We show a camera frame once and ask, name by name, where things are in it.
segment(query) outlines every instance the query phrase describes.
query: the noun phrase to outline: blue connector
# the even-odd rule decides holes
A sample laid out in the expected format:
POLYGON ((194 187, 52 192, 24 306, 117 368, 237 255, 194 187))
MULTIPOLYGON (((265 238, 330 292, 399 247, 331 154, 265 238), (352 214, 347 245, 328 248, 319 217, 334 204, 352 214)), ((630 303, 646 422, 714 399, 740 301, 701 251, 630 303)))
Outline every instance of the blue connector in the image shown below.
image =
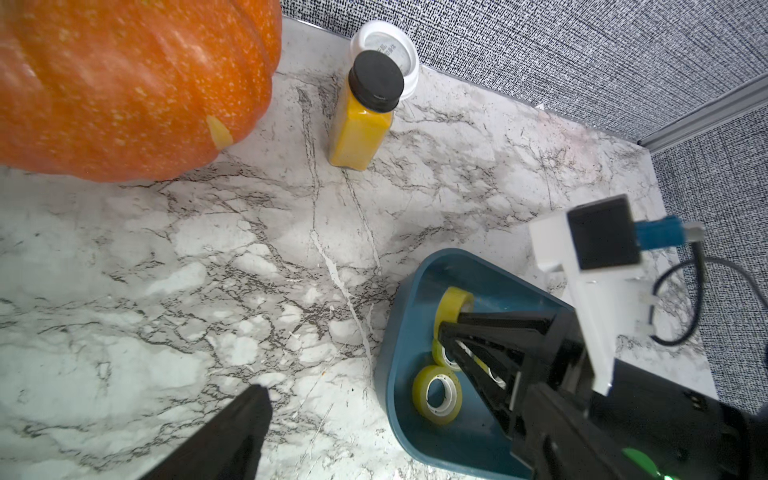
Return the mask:
POLYGON ((681 247, 686 243, 683 222, 674 215, 661 220, 635 222, 634 231, 640 250, 681 247))

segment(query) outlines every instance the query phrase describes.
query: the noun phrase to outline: tape roll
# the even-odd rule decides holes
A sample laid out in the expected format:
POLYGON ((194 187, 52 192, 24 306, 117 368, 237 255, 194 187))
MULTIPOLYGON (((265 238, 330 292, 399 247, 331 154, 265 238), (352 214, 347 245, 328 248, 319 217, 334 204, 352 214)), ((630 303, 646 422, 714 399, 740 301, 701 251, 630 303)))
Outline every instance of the tape roll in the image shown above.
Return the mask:
POLYGON ((439 366, 444 366, 453 370, 454 372, 461 372, 458 363, 451 361, 445 354, 445 347, 437 340, 432 340, 432 359, 435 360, 439 366))
POLYGON ((478 357, 475 357, 475 362, 476 362, 478 365, 480 365, 480 368, 483 370, 483 372, 485 372, 485 373, 488 373, 488 376, 489 376, 489 377, 491 377, 491 380, 493 380, 494 382, 496 382, 496 384, 497 384, 497 385, 499 385, 499 386, 500 386, 500 387, 502 387, 502 388, 505 388, 505 387, 507 386, 507 383, 506 383, 504 380, 500 379, 499 377, 497 377, 496 375, 494 375, 494 374, 493 374, 493 372, 492 372, 492 371, 491 371, 491 369, 490 369, 490 368, 489 368, 489 367, 488 367, 488 366, 485 364, 485 362, 483 362, 482 360, 480 360, 478 357))
POLYGON ((435 312, 435 331, 432 338, 437 339, 441 323, 456 323, 458 315, 461 312, 471 312, 474 305, 474 295, 455 286, 449 286, 442 294, 437 312, 435 312))
POLYGON ((426 366, 413 379, 413 405, 416 411, 436 425, 447 425, 458 415, 462 408, 462 386, 456 374, 444 366, 426 366), (441 382, 445 391, 439 406, 429 405, 429 386, 433 382, 441 382))

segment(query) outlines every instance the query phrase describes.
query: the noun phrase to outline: plastic lid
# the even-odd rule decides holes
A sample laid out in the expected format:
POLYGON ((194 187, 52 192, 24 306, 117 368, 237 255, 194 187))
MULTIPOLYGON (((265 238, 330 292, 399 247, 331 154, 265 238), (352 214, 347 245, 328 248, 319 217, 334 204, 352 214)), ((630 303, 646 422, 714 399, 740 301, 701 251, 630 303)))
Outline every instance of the plastic lid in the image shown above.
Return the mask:
POLYGON ((400 67, 404 81, 400 100, 413 95, 419 83, 419 54, 403 30, 381 20, 365 23, 349 43, 350 64, 365 50, 381 51, 394 60, 400 67))
POLYGON ((349 89, 363 107, 385 114, 400 102, 400 67, 380 51, 361 51, 349 70, 349 89))

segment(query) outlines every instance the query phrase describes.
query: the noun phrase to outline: white lid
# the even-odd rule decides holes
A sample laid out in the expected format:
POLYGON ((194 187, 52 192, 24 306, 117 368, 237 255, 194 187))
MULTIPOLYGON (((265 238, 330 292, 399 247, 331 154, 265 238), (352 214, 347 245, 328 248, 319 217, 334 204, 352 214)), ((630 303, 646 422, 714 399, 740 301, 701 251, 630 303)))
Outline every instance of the white lid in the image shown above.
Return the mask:
POLYGON ((419 83, 419 54, 408 35, 391 23, 372 20, 363 25, 349 44, 349 63, 363 50, 378 50, 387 54, 400 67, 405 86, 400 100, 413 95, 419 83))

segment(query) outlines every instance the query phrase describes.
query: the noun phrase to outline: black cable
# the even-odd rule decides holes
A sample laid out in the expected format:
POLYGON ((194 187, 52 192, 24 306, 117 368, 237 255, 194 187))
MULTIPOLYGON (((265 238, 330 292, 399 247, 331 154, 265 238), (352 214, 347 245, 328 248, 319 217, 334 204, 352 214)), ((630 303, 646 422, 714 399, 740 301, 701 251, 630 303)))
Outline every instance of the black cable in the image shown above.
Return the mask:
MULTIPOLYGON (((684 262, 680 262, 675 266, 672 266, 669 270, 664 272, 663 275, 661 275, 658 280, 654 283, 654 289, 653 294, 656 295, 661 288, 661 284, 664 283, 667 278, 670 277, 673 273, 677 272, 681 268, 684 268, 689 265, 696 265, 696 284, 697 284, 697 298, 696 298, 696 304, 694 305, 694 317, 690 321, 690 325, 686 329, 685 333, 683 335, 675 340, 665 340, 660 339, 659 337, 652 335, 651 339, 664 346, 678 346, 681 343, 686 342, 696 331, 696 328, 699 326, 699 318, 701 316, 701 309, 704 304, 704 284, 706 282, 705 278, 705 266, 704 263, 717 263, 719 265, 727 266, 728 268, 736 271, 738 274, 740 274, 746 282, 750 285, 750 288, 757 296, 757 299, 763 304, 763 307, 765 307, 766 310, 768 310, 768 300, 766 299, 765 295, 763 295, 763 292, 760 291, 760 287, 757 285, 757 282, 755 279, 742 267, 736 265, 734 262, 731 262, 730 260, 725 260, 723 258, 718 257, 705 257, 703 254, 703 248, 700 243, 696 242, 691 245, 693 247, 694 251, 694 258, 691 260, 686 260, 684 262)), ((654 306, 650 307, 650 312, 648 314, 648 322, 652 325, 654 322, 654 306)), ((766 353, 766 362, 768 362, 768 353, 766 353)))

